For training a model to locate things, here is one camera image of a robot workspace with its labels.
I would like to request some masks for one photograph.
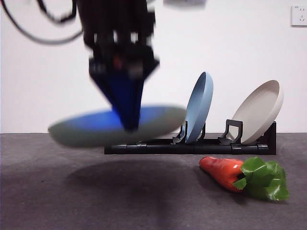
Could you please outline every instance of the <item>gray carpet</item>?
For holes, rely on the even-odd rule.
[[[277,140],[277,156],[263,159],[287,172],[290,198],[279,203],[222,189],[199,169],[202,156],[112,156],[2,134],[1,229],[306,230],[307,134]]]

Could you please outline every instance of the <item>carrot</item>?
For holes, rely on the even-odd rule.
[[[286,174],[276,161],[259,157],[246,161],[204,157],[200,167],[232,192],[246,192],[257,199],[285,200],[289,197]]]
[[[242,174],[241,165],[243,161],[237,159],[218,159],[215,157],[204,157],[200,160],[200,167],[208,172],[220,185],[232,192],[242,192],[233,183]]]

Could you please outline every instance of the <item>electrical outlet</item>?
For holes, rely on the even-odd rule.
[[[307,26],[307,6],[292,6],[291,25]]]

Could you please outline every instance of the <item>blue plate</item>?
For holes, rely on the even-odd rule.
[[[177,129],[184,121],[186,110],[178,107],[143,107],[139,128],[127,132],[118,114],[101,111],[60,121],[48,128],[52,138],[68,147],[93,148],[149,140]]]
[[[186,143],[190,144],[197,140],[206,123],[213,95],[213,80],[210,74],[203,72],[198,78],[191,94],[187,117],[188,131]]]

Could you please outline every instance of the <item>white plate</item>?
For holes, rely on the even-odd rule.
[[[188,131],[186,143],[197,140],[206,123],[213,95],[213,80],[210,74],[203,72],[198,78],[187,106]]]
[[[283,104],[283,91],[276,80],[270,80],[247,97],[233,116],[243,121],[242,144],[250,144],[261,137],[275,121]],[[227,138],[236,138],[237,128],[229,127]]]
[[[92,148],[152,139],[177,129],[186,110],[178,107],[143,107],[139,129],[126,132],[118,115],[102,111],[67,119],[48,128],[52,138],[68,147]]]

